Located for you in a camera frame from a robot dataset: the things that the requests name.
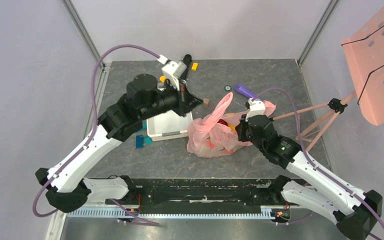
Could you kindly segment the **pink plastic bag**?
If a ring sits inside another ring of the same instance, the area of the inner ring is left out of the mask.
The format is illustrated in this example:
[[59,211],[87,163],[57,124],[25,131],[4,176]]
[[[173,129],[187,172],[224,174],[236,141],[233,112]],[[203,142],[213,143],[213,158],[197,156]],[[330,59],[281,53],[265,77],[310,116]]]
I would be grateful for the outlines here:
[[240,118],[248,111],[226,113],[233,100],[234,94],[227,93],[216,105],[213,112],[204,118],[194,119],[188,126],[187,151],[200,158],[222,157],[233,154],[242,147],[252,146],[251,142],[238,141],[236,131],[229,126],[218,123],[223,119],[235,127],[240,123]]

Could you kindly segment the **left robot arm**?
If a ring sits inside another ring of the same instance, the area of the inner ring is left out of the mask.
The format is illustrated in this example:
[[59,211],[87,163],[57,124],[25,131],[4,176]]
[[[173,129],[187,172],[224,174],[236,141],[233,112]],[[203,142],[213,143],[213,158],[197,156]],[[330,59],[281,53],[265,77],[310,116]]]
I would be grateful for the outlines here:
[[137,190],[129,177],[87,178],[86,174],[110,151],[138,132],[143,121],[173,111],[185,117],[202,104],[185,81],[179,88],[167,80],[164,90],[150,74],[137,75],[126,93],[97,118],[91,132],[64,160],[52,168],[39,168],[35,176],[48,203],[58,211],[73,212],[85,203],[122,200],[133,203]]

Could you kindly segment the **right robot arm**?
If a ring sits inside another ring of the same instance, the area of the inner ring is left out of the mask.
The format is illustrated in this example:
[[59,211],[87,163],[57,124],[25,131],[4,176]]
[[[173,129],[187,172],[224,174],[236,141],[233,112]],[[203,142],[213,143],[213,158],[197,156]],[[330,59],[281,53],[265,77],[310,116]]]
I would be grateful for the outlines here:
[[272,164],[295,174],[308,189],[280,175],[269,186],[269,199],[305,207],[334,223],[350,240],[365,240],[382,214],[383,197],[364,191],[333,174],[295,140],[279,135],[266,115],[243,114],[236,126],[238,140],[251,142]]

